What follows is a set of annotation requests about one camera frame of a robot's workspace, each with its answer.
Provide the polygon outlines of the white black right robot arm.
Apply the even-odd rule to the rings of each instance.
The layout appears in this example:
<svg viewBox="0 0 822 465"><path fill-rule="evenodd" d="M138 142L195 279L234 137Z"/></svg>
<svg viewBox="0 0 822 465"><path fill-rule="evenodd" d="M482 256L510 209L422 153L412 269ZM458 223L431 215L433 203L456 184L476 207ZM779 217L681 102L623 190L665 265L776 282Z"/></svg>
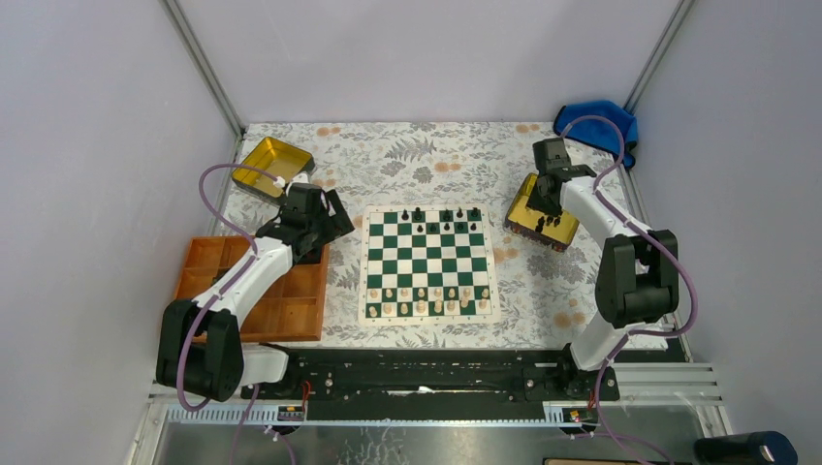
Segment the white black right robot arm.
<svg viewBox="0 0 822 465"><path fill-rule="evenodd" d="M595 281L596 316L570 345L574 362L560 367L557 389L579 399L594 386L591 370L613 357L630 335L662 337L656 324L679 305L678 243L669 231L638 221L600 187L587 165L571 162L564 140L533 144L537 179L528 203L551 215L573 215L601 249Z"/></svg>

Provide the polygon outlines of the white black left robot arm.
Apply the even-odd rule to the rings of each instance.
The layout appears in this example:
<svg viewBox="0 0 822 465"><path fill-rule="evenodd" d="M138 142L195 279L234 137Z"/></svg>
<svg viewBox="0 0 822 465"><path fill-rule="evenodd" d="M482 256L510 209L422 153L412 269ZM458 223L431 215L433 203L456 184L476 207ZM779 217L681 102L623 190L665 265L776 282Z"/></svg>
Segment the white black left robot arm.
<svg viewBox="0 0 822 465"><path fill-rule="evenodd" d="M335 190L292 182L274 219L246 238L242 258L206 291L164 310L155 379L175 388L190 412L223 402L238 388L264 386L279 398L300 388L301 374L282 349L245 344L240 328L266 291L312 252L352 232Z"/></svg>

